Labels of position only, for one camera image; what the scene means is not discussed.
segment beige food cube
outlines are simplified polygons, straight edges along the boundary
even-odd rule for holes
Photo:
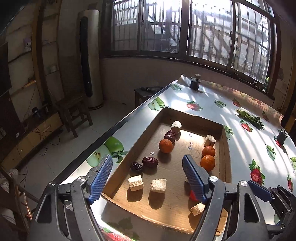
[[[144,188],[142,177],[140,175],[130,177],[128,179],[128,184],[130,185],[131,191],[137,191]]]
[[[150,185],[152,192],[165,193],[166,190],[166,179],[152,180]]]
[[[170,128],[175,134],[178,134],[181,130],[182,124],[180,121],[175,121]]]
[[[201,214],[204,209],[205,205],[203,205],[202,203],[196,204],[194,207],[190,208],[194,216]]]
[[[215,143],[216,143],[216,139],[210,135],[207,135],[204,141],[204,147],[214,146]]]

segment tangerine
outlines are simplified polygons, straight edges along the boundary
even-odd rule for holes
[[[215,158],[210,155],[204,156],[200,161],[200,166],[203,167],[207,172],[213,170],[215,165]]]
[[[212,146],[206,146],[203,150],[202,150],[202,156],[206,156],[206,155],[210,155],[210,156],[215,156],[216,151]]]
[[[163,139],[159,142],[158,148],[162,153],[170,153],[174,149],[174,146],[170,140]]]

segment window frame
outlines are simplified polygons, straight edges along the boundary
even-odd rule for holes
[[[101,51],[100,58],[112,58],[112,57],[144,57],[144,58],[161,58],[165,60],[178,61],[182,63],[188,63],[193,65],[198,65],[202,68],[207,68],[218,73],[222,73],[231,78],[234,78],[240,82],[243,82],[261,93],[272,98],[277,76],[279,72],[279,64],[281,59],[281,32],[279,26],[279,17],[273,11],[271,13],[270,6],[264,1],[264,5],[268,12],[253,5],[246,0],[230,0],[232,2],[232,32],[231,32],[231,45],[229,52],[229,60],[227,65],[222,65],[219,63],[212,62],[210,60],[193,57],[189,55],[190,48],[190,38],[192,29],[192,12],[191,7],[192,0],[181,0],[181,27],[180,27],[180,37],[179,37],[179,49],[178,53],[162,52],[156,50],[142,50],[141,40],[142,40],[142,26],[143,26],[143,6],[144,0],[139,0],[138,8],[138,28],[137,28],[137,50],[113,50],[111,51],[111,22],[112,22],[112,11],[113,11],[113,0],[103,1],[103,11],[101,16]],[[236,37],[236,9],[235,3],[243,4],[259,14],[265,16],[270,21],[270,56],[269,64],[267,69],[267,76],[269,81],[264,84],[253,79],[252,77],[232,68],[232,63],[234,60],[234,49],[235,49],[235,37]]]

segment metal screw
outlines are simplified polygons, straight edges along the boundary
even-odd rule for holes
[[[244,187],[248,186],[248,183],[246,181],[241,181],[240,184]]]
[[[216,177],[216,176],[210,176],[210,180],[212,182],[217,182],[218,181],[218,177]]]
[[[77,181],[84,182],[85,181],[85,177],[84,176],[80,176],[80,177],[77,178]]]

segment cardboard tray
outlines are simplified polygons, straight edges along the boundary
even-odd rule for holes
[[[176,120],[182,123],[181,135],[179,140],[175,141],[174,150],[170,154],[163,154],[159,151],[158,143]],[[192,234],[201,215],[193,216],[190,212],[190,208],[198,202],[189,199],[190,185],[185,182],[182,158],[185,154],[191,154],[199,165],[204,148],[203,142],[208,134],[216,139],[214,145],[216,166],[210,175],[230,183],[230,155],[223,125],[165,107],[146,128],[107,181],[102,193],[103,198],[155,225]],[[155,169],[143,169],[144,189],[131,191],[128,179],[139,174],[133,172],[130,165],[134,161],[142,164],[145,156],[157,158],[159,164]],[[161,178],[167,179],[165,194],[150,192],[151,181]],[[227,214],[225,210],[222,211],[216,236],[224,231]]]

